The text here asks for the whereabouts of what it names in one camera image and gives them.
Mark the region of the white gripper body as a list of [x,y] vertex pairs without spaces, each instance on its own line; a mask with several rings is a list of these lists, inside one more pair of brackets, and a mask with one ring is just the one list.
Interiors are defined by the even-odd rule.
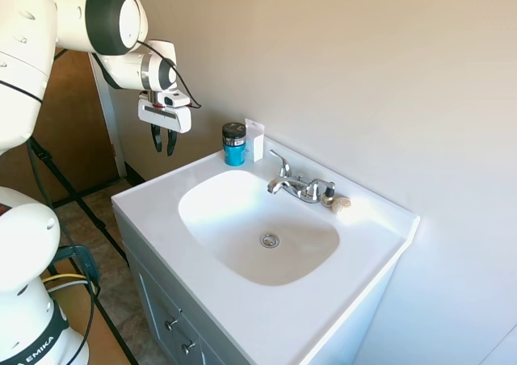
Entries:
[[138,117],[141,121],[168,130],[191,130],[190,99],[182,92],[141,92]]

